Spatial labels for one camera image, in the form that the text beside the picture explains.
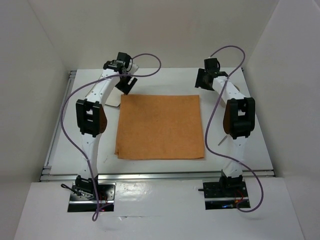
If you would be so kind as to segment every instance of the black clamp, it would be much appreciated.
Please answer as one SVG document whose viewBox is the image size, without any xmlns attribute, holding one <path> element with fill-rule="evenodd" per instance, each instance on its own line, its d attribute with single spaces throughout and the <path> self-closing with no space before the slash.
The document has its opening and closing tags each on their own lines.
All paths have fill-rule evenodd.
<svg viewBox="0 0 320 240">
<path fill-rule="evenodd" d="M 219 179 L 219 184 L 221 189 L 233 189 L 237 187 L 241 187 L 243 182 L 243 176 L 240 175 L 238 177 L 227 177 L 224 171 L 221 171 L 221 177 Z"/>
<path fill-rule="evenodd" d="M 127 69 L 131 65 L 130 69 L 132 68 L 133 59 L 130 55 L 119 52 L 118 56 L 116 57 L 116 60 L 107 61 L 103 65 L 103 69 L 112 69 L 115 72 L 118 72 L 119 74 L 126 74 Z M 115 85 L 117 89 L 119 89 L 121 92 L 123 92 L 125 95 L 129 94 L 133 86 L 136 84 L 137 80 L 135 77 L 131 80 L 131 76 L 122 76 L 120 77 L 120 82 Z"/>
<path fill-rule="evenodd" d="M 220 63 L 216 58 L 204 60 L 204 69 L 199 68 L 196 76 L 195 87 L 214 91 L 214 79 L 220 76 L 228 77 L 225 71 L 220 71 Z"/>
<path fill-rule="evenodd" d="M 75 179 L 75 188 L 77 190 L 82 190 L 86 193 L 93 195 L 95 194 L 93 181 L 95 181 L 95 185 L 98 186 L 98 176 L 94 180 L 92 180 L 91 178 L 85 179 L 85 178 L 82 178 L 80 175 L 78 175 Z"/>
</svg>

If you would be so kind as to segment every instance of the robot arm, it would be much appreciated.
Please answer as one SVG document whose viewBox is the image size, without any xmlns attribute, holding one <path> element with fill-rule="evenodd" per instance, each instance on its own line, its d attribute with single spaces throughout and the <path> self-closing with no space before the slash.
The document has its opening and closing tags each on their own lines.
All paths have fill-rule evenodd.
<svg viewBox="0 0 320 240">
<path fill-rule="evenodd" d="M 126 53 L 119 52 L 116 60 L 107 61 L 103 66 L 100 78 L 111 75 L 130 74 L 133 75 L 139 67 L 133 63 L 132 58 Z M 86 95 L 85 99 L 76 102 L 77 125 L 82 134 L 82 150 L 87 155 L 92 168 L 92 179 L 89 166 L 83 157 L 80 172 L 75 180 L 75 187 L 79 190 L 93 194 L 93 182 L 98 180 L 97 158 L 98 147 L 102 133 L 107 127 L 107 118 L 104 112 L 104 105 L 114 87 L 128 94 L 137 79 L 131 82 L 131 77 L 114 76 L 98 82 Z"/>
<path fill-rule="evenodd" d="M 208 58 L 204 60 L 204 69 L 198 70 L 195 87 L 220 94 L 227 77 L 227 73 L 220 71 L 218 60 Z M 226 84 L 222 100 L 226 103 L 223 129 L 228 141 L 232 142 L 230 155 L 242 161 L 247 139 L 255 128 L 255 100 L 243 95 L 230 81 Z M 241 184 L 242 173 L 240 164 L 226 159 L 221 171 L 224 187 L 231 188 Z"/>
</svg>

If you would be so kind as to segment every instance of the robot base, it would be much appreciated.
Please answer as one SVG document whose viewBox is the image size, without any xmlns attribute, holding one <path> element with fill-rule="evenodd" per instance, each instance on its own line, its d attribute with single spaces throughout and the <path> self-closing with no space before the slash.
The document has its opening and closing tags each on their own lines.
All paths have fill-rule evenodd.
<svg viewBox="0 0 320 240">
<path fill-rule="evenodd" d="M 244 181 L 236 187 L 225 188 L 220 182 L 204 182 L 203 189 L 199 191 L 204 193 L 205 209 L 235 209 L 238 202 L 239 207 L 250 208 L 250 201 L 247 192 L 247 186 Z"/>
<path fill-rule="evenodd" d="M 106 205 L 100 212 L 113 212 L 115 202 L 116 184 L 98 184 L 97 191 L 99 194 L 99 204 L 102 207 Z M 78 190 L 71 191 L 68 212 L 95 212 L 97 209 L 97 199 L 93 194 Z"/>
</svg>

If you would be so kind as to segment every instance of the orange cloth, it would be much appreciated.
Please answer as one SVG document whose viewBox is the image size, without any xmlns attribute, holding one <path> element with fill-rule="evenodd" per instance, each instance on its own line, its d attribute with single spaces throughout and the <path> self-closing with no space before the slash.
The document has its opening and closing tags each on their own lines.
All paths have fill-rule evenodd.
<svg viewBox="0 0 320 240">
<path fill-rule="evenodd" d="M 204 158 L 199 96 L 122 95 L 115 154 L 128 160 Z"/>
</svg>

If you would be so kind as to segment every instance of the white enclosure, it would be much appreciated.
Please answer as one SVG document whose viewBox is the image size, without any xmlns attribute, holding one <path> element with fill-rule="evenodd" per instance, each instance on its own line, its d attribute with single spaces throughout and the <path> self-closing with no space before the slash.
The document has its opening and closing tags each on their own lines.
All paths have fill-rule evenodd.
<svg viewBox="0 0 320 240">
<path fill-rule="evenodd" d="M 246 85 L 303 236 L 320 238 L 320 0 L 2 0 L 0 31 L 1 239 L 14 238 L 40 179 L 69 71 L 101 69 L 120 51 L 153 53 L 165 68 L 202 67 L 230 44 L 247 54 Z M 233 49 L 217 57 L 229 68 L 241 60 Z M 291 208 L 284 214 L 293 217 Z"/>
</svg>

